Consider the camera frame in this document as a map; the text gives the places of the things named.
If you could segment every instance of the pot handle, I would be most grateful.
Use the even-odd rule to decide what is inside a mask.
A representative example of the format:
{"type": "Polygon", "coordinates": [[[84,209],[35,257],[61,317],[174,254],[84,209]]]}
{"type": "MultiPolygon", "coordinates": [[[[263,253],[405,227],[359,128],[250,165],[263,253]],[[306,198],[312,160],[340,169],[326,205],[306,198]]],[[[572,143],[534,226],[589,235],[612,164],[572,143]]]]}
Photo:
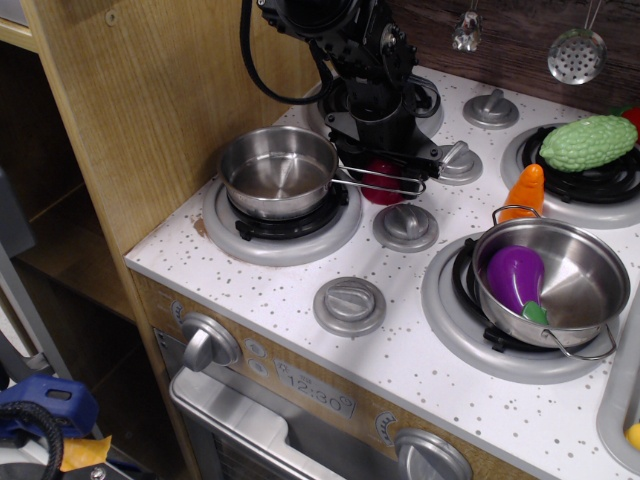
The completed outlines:
{"type": "Polygon", "coordinates": [[[551,335],[551,338],[553,338],[553,340],[558,344],[558,348],[564,354],[565,357],[577,358],[579,360],[602,360],[603,358],[607,358],[609,355],[615,352],[616,349],[618,348],[618,346],[616,345],[616,340],[615,338],[613,338],[613,334],[611,333],[611,329],[609,328],[609,325],[605,325],[605,327],[607,327],[607,334],[609,335],[609,341],[611,342],[611,350],[609,350],[606,353],[603,353],[602,355],[596,355],[594,357],[586,357],[584,355],[576,355],[574,353],[569,353],[567,349],[564,348],[564,345],[560,343],[560,340],[558,340],[558,337],[556,337],[551,330],[545,329],[544,332],[551,335]]]}
{"type": "Polygon", "coordinates": [[[538,218],[542,218],[541,215],[538,213],[538,211],[535,208],[531,208],[531,207],[527,207],[526,205],[503,205],[500,208],[496,208],[493,211],[493,225],[498,225],[498,214],[502,211],[502,210],[510,210],[512,208],[521,208],[522,210],[529,210],[531,213],[533,213],[536,217],[538,218]]]}
{"type": "Polygon", "coordinates": [[[395,175],[389,175],[387,173],[381,173],[381,172],[372,172],[371,170],[363,170],[360,168],[354,168],[354,167],[345,167],[343,165],[338,166],[339,169],[341,170],[350,170],[353,172],[358,172],[358,173],[366,173],[369,175],[377,175],[379,177],[385,177],[385,178],[393,178],[394,180],[402,180],[405,182],[411,182],[411,183],[416,183],[420,186],[419,190],[417,192],[409,192],[407,190],[399,190],[396,188],[388,188],[388,187],[380,187],[378,185],[367,185],[366,183],[362,183],[362,182],[356,182],[356,181],[351,181],[351,180],[339,180],[339,179],[332,179],[331,182],[332,183],[341,183],[343,185],[353,185],[355,187],[365,187],[365,188],[371,188],[373,190],[383,190],[385,192],[393,192],[393,193],[400,193],[402,195],[412,195],[412,196],[418,196],[420,195],[422,192],[424,192],[427,189],[427,185],[424,183],[423,180],[417,179],[417,178],[408,178],[408,177],[397,177],[395,175]]]}

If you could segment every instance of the black cord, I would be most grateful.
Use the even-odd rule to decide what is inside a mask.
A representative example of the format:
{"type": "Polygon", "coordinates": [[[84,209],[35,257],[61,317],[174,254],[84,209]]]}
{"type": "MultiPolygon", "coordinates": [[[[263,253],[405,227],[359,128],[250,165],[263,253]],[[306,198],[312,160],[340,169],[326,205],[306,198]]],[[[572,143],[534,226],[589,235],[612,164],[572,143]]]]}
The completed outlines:
{"type": "Polygon", "coordinates": [[[53,415],[34,402],[9,402],[0,405],[0,420],[20,420],[42,431],[49,446],[49,461],[42,480],[58,479],[64,453],[64,440],[62,430],[53,415]]]}
{"type": "Polygon", "coordinates": [[[327,65],[324,63],[324,52],[320,47],[318,47],[314,40],[309,40],[308,44],[309,50],[311,51],[311,56],[316,62],[318,73],[320,74],[320,80],[322,82],[320,92],[305,98],[283,97],[271,90],[262,81],[260,75],[258,74],[258,71],[256,70],[255,64],[253,63],[253,57],[251,56],[250,30],[252,3],[253,0],[242,0],[242,11],[240,15],[240,49],[242,51],[242,59],[244,61],[245,68],[247,69],[247,73],[249,73],[249,76],[253,80],[253,83],[255,83],[256,86],[267,96],[279,102],[288,103],[291,105],[309,105],[326,97],[331,92],[331,88],[333,85],[333,74],[331,73],[329,67],[327,67],[327,65]]]}

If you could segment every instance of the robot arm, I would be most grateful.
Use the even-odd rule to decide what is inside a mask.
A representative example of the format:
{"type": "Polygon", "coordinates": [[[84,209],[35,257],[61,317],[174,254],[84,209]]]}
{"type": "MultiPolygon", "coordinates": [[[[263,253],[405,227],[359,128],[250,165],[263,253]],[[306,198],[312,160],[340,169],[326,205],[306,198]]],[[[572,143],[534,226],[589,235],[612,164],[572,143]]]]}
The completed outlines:
{"type": "MultiPolygon", "coordinates": [[[[307,42],[314,57],[321,52],[344,82],[348,112],[327,115],[325,123],[345,164],[366,167],[372,154],[380,154],[396,158],[409,176],[439,175],[442,152],[417,129],[416,117],[433,115],[440,97],[431,82],[412,74],[416,48],[407,43],[385,0],[257,0],[257,5],[278,32],[307,42]],[[411,156],[420,158],[407,161],[411,156]]],[[[316,58],[324,77],[315,97],[329,93],[321,63],[316,58]]]]}

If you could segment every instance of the oven door handle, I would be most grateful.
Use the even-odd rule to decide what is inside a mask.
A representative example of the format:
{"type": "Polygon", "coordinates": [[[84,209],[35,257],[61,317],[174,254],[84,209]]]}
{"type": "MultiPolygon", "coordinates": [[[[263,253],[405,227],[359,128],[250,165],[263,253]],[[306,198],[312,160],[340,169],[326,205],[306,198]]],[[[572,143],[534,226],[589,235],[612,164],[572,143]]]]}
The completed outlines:
{"type": "Polygon", "coordinates": [[[287,443],[289,426],[284,418],[207,374],[182,368],[169,391],[173,402],[190,418],[291,478],[344,480],[287,443]]]}

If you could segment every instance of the stainless steel pot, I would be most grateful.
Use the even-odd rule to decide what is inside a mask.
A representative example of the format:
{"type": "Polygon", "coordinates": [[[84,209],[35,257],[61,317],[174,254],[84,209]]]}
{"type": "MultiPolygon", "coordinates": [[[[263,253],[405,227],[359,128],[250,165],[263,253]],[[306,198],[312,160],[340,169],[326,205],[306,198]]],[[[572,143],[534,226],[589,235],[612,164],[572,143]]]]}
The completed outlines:
{"type": "Polygon", "coordinates": [[[255,218],[290,220],[312,212],[331,183],[418,195],[422,180],[338,166],[338,154],[324,137],[290,126],[265,127],[235,139],[223,152],[218,173],[229,199],[255,218]],[[334,178],[338,169],[418,184],[417,192],[334,178]]]}
{"type": "Polygon", "coordinates": [[[612,354],[616,343],[607,323],[624,309],[630,294],[629,276],[620,258],[591,233],[565,222],[537,216],[498,225],[496,214],[504,208],[514,206],[493,213],[494,227],[480,237],[473,252],[477,294],[485,315],[509,335],[532,345],[560,348],[566,356],[599,360],[612,354]],[[549,325],[512,312],[491,292],[488,263],[511,245],[529,247],[543,260],[540,302],[547,310],[549,325]],[[612,344],[608,352],[584,357],[567,350],[592,340],[603,327],[612,344]]]}

